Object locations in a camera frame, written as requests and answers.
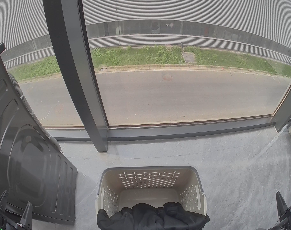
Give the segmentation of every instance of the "window frame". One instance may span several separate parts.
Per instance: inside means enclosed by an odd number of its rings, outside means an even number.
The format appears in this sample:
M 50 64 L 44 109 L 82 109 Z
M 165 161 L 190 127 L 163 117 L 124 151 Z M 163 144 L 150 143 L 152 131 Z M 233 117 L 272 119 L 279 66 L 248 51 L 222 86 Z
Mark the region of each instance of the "window frame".
M 58 140 L 91 140 L 98 151 L 106 152 L 108 141 L 203 136 L 271 125 L 280 131 L 291 117 L 290 84 L 274 113 L 268 115 L 167 125 L 109 126 L 91 60 L 82 0 L 43 0 L 43 6 L 63 79 L 85 126 L 79 130 L 49 129 Z

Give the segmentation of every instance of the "marble floor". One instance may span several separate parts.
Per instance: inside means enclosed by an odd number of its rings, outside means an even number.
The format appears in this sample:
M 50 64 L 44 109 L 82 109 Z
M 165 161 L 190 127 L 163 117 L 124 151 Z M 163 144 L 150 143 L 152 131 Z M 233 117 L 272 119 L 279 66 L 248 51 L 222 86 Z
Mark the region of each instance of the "marble floor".
M 108 153 L 92 143 L 60 143 L 78 169 L 75 226 L 33 220 L 33 229 L 98 229 L 95 194 L 109 166 L 193 165 L 201 175 L 210 222 L 204 230 L 273 227 L 275 194 L 291 205 L 291 137 L 273 127 L 189 139 L 110 142 Z

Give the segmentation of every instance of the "laundry basket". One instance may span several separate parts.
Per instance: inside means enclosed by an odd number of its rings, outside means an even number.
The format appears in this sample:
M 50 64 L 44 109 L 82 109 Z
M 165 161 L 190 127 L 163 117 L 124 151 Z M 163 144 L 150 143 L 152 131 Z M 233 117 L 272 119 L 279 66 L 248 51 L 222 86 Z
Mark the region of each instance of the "laundry basket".
M 96 212 L 104 209 L 111 217 L 123 207 L 138 203 L 163 207 L 180 202 L 187 211 L 206 215 L 206 197 L 193 166 L 113 167 L 98 183 Z

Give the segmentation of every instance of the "manhole cover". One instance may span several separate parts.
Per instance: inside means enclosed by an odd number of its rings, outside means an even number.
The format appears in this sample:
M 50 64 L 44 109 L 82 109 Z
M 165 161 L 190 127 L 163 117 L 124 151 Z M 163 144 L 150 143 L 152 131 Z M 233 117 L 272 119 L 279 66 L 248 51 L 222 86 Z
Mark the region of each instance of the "manhole cover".
M 56 113 L 61 112 L 63 109 L 64 109 L 64 105 L 63 104 L 58 104 L 58 105 L 56 105 L 56 107 L 54 107 L 54 111 Z
M 195 62 L 195 54 L 190 52 L 182 52 L 185 62 Z
M 169 74 L 165 74 L 165 75 L 163 75 L 163 79 L 164 80 L 172 80 L 173 77 L 171 75 L 169 75 Z

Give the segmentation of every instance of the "asphalt road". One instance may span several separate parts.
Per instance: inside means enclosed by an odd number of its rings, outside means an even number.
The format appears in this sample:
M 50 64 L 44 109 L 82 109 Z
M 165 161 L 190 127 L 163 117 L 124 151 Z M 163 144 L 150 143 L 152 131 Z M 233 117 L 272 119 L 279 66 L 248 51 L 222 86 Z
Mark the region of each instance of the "asphalt road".
M 102 72 L 96 77 L 110 125 L 270 114 L 290 82 L 270 75 L 179 69 Z M 43 125 L 82 125 L 62 78 L 20 86 Z

